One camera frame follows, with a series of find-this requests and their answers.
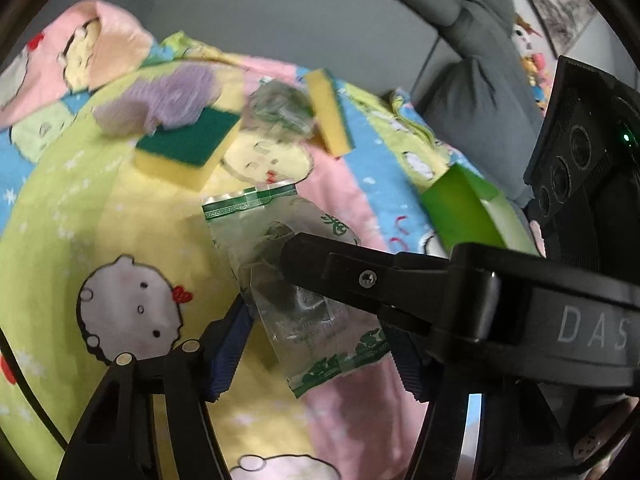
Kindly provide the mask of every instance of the crumpled plastic wrap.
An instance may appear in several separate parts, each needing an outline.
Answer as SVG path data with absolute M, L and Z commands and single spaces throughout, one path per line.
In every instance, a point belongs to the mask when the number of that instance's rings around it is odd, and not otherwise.
M 314 112 L 304 92 L 273 79 L 250 95 L 242 127 L 282 140 L 308 140 L 314 135 Z

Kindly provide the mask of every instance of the purple cloth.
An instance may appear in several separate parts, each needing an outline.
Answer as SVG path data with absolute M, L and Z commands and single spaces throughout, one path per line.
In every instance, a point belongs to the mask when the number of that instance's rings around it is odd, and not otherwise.
M 110 134 L 152 134 L 160 124 L 167 129 L 195 124 L 219 95 L 210 67 L 185 63 L 169 75 L 137 79 L 118 99 L 96 107 L 94 117 Z

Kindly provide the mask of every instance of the clear plastic packaging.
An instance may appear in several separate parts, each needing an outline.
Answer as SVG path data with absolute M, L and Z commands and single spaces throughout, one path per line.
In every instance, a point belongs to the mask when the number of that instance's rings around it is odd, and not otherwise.
M 314 136 L 314 112 L 304 92 L 273 79 L 249 97 L 242 127 L 282 140 L 308 140 Z
M 293 193 L 288 183 L 249 188 L 208 199 L 203 210 L 216 247 L 228 257 L 244 300 L 257 307 L 289 387 L 299 397 L 377 361 L 389 348 L 375 316 L 282 277 L 282 248 L 299 232 L 360 242 L 348 226 Z

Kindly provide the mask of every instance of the camera lens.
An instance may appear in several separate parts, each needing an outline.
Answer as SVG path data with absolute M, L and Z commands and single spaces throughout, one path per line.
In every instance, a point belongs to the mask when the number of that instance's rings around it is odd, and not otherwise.
M 570 181 L 569 170 L 560 157 L 551 165 L 551 185 L 558 202 L 564 202 L 569 196 Z
M 540 204 L 540 211 L 544 216 L 549 214 L 549 208 L 551 208 L 551 200 L 549 199 L 549 192 L 546 187 L 540 189 L 540 196 L 538 197 L 538 204 Z
M 575 126 L 571 132 L 571 138 L 569 140 L 571 146 L 571 155 L 574 158 L 574 162 L 581 170 L 586 170 L 591 160 L 591 143 L 589 137 L 584 131 L 583 127 Z

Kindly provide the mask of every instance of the picture frame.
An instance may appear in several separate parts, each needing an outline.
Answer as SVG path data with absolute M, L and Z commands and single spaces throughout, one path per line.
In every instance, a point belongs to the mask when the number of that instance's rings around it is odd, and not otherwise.
M 529 0 L 558 58 L 569 52 L 598 11 L 589 0 Z

